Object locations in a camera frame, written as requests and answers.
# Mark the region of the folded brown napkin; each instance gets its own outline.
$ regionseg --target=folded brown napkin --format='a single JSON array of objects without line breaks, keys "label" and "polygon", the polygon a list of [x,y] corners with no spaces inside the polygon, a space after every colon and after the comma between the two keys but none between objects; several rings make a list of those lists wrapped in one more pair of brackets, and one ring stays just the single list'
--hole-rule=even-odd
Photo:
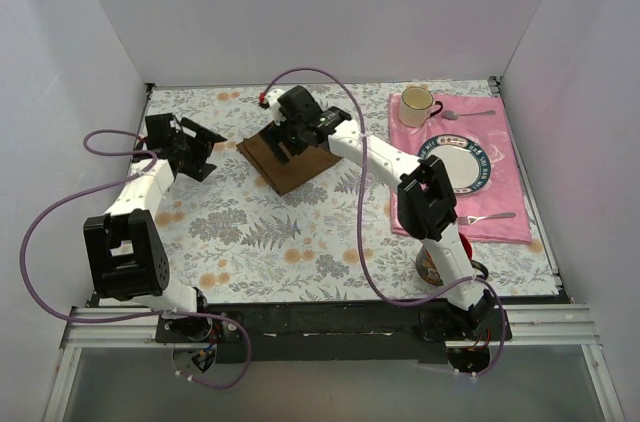
[{"label": "folded brown napkin", "polygon": [[291,192],[340,160],[324,149],[309,147],[302,154],[291,157],[288,163],[281,164],[260,134],[244,139],[237,148],[278,195]]}]

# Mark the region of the white wall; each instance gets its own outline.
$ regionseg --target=white wall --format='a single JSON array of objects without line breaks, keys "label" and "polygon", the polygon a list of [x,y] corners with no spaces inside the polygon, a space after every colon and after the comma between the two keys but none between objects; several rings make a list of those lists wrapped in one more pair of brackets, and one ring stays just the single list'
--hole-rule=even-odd
[{"label": "white wall", "polygon": [[100,2],[145,81],[202,85],[301,64],[349,81],[500,75],[540,0]]},{"label": "white wall", "polygon": [[569,292],[640,420],[640,0],[543,0],[504,76]]},{"label": "white wall", "polygon": [[[31,300],[18,247],[35,215],[73,191],[123,175],[124,160],[82,149],[88,131],[134,129],[144,85],[97,0],[2,0],[0,6],[0,420],[44,414],[64,323]],[[103,140],[110,149],[131,140]],[[29,251],[37,288],[69,310],[91,294],[82,224],[106,194],[45,220]]]}]

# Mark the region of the floral pattern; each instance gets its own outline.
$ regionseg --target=floral pattern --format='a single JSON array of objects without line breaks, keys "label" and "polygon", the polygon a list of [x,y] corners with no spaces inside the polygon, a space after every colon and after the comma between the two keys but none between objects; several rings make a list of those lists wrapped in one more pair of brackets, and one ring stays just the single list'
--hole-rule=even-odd
[{"label": "floral pattern", "polygon": [[[491,95],[486,81],[354,84],[367,130],[389,139],[389,94],[428,84],[433,93]],[[353,112],[333,84],[309,85],[321,105]],[[229,139],[216,144],[218,168],[202,183],[179,175],[163,199],[156,224],[172,275],[198,286],[210,302],[284,302],[376,298],[359,266],[356,197],[360,170],[340,161],[284,197],[237,151],[236,144],[267,124],[258,108],[261,87],[155,89],[149,114],[189,117]],[[529,201],[531,246],[474,243],[474,258],[491,273],[500,295],[552,295],[556,285]],[[413,298],[435,287],[414,262],[420,242],[391,234],[389,190],[369,177],[363,217],[365,257],[380,289]]]}]

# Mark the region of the pink placemat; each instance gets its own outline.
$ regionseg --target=pink placemat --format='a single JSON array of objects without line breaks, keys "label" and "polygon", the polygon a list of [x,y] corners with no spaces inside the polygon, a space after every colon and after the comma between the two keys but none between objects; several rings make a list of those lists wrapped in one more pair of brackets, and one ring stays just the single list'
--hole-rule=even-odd
[{"label": "pink placemat", "polygon": [[[511,219],[493,219],[470,226],[461,226],[460,232],[471,240],[531,243],[529,218],[524,206],[520,173],[507,129],[507,116],[502,100],[497,97],[463,97],[459,95],[434,95],[444,105],[444,110],[464,114],[495,110],[493,116],[461,117],[447,120],[436,115],[421,127],[410,128],[398,120],[400,94],[389,97],[389,132],[391,144],[410,154],[418,154],[420,147],[436,135],[456,134],[473,140],[482,147],[491,161],[489,182],[478,192],[458,197],[458,216],[491,215],[515,212]],[[391,231],[407,235],[398,221],[398,203],[391,194]]]}]

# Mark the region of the fork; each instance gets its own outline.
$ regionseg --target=fork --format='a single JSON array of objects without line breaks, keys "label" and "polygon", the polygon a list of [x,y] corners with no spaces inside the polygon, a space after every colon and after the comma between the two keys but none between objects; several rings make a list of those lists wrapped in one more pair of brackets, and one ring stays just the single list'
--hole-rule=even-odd
[{"label": "fork", "polygon": [[501,214],[492,214],[492,215],[465,215],[462,217],[458,217],[458,224],[460,225],[473,225],[476,222],[480,222],[481,220],[487,219],[513,219],[516,216],[515,212],[503,212]]}]

